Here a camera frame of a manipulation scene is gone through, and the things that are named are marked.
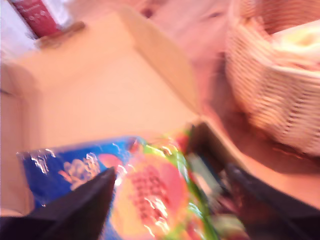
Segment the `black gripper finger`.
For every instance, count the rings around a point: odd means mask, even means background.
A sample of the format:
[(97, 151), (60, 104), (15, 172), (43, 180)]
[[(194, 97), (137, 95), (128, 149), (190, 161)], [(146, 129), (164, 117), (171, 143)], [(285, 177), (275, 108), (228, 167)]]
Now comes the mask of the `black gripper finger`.
[(110, 208), (116, 180), (113, 167), (68, 194), (34, 210), (44, 228), (37, 240), (97, 240)]
[(237, 214), (252, 240), (318, 240), (320, 211), (229, 164)]

